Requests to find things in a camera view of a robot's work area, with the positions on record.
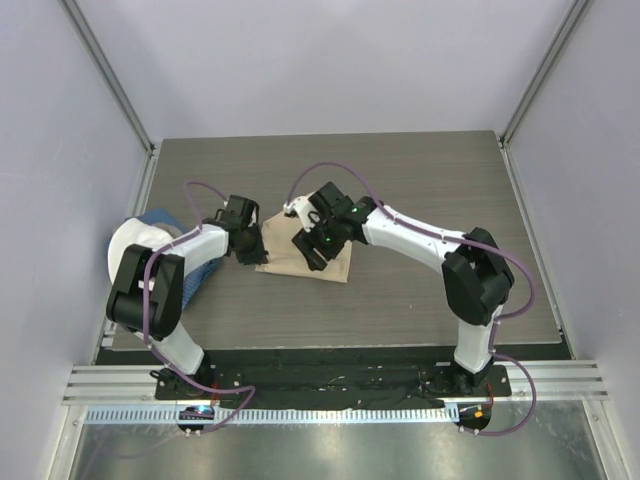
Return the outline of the beige cloth napkin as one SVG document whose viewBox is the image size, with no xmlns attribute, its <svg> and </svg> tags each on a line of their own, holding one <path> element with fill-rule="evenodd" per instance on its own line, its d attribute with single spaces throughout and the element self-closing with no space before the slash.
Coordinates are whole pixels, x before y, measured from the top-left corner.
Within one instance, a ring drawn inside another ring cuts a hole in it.
<svg viewBox="0 0 640 480">
<path fill-rule="evenodd" d="M 288 218 L 282 212 L 266 219 L 261 232 L 268 252 L 267 263 L 257 265 L 255 271 L 346 284 L 351 267 L 352 243 L 347 242 L 337 258 L 329 261 L 324 270 L 312 271 L 292 242 L 301 227 L 297 218 Z"/>
</svg>

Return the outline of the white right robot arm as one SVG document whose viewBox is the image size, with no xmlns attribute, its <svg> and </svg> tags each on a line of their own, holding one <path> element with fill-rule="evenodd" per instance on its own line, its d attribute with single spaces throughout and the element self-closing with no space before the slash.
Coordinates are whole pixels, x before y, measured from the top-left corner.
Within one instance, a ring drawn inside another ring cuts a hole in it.
<svg viewBox="0 0 640 480">
<path fill-rule="evenodd" d="M 442 276 L 446 301 L 458 319 L 449 383 L 472 395 L 483 388 L 493 363 L 492 330 L 515 283 L 493 237 L 436 230 L 364 196 L 358 201 L 328 182 L 316 192 L 287 201 L 286 216 L 301 222 L 292 242 L 312 271 L 322 271 L 349 242 L 386 248 Z"/>
</svg>

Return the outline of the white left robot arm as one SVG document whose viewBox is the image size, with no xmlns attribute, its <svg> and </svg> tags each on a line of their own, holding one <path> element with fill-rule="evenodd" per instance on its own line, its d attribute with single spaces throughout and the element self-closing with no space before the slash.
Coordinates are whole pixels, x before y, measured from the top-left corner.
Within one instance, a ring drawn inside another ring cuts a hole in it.
<svg viewBox="0 0 640 480">
<path fill-rule="evenodd" d="M 188 279 L 224 256 L 234 255 L 242 265 L 265 263 L 258 220 L 258 203 L 232 195 L 213 218 L 180 236 L 130 218 L 109 242 L 106 317 L 179 375 L 178 386 L 190 398 L 205 397 L 214 380 L 208 356 L 181 322 Z"/>
</svg>

